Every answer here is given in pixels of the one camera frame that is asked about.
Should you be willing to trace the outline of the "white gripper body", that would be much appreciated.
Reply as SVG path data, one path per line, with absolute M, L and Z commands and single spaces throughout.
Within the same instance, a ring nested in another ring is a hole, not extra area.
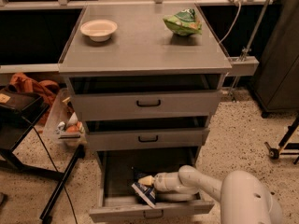
M 158 193 L 158 200 L 164 202 L 185 202 L 196 199 L 199 188 L 184 186 L 178 172 L 159 173 L 154 177 L 153 186 Z

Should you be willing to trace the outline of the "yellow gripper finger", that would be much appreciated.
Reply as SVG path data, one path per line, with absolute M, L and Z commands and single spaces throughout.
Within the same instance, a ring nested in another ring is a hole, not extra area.
M 138 183 L 144 186 L 152 187 L 154 185 L 155 178 L 152 175 L 147 175 L 138 179 Z

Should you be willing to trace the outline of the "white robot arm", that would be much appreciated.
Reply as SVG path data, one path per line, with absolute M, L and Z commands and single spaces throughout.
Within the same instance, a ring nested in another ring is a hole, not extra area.
M 135 192 L 155 207 L 155 192 L 197 194 L 203 190 L 221 206 L 221 224 L 282 224 L 282 209 L 274 194 L 254 175 L 233 171 L 222 181 L 190 165 L 177 172 L 139 177 Z

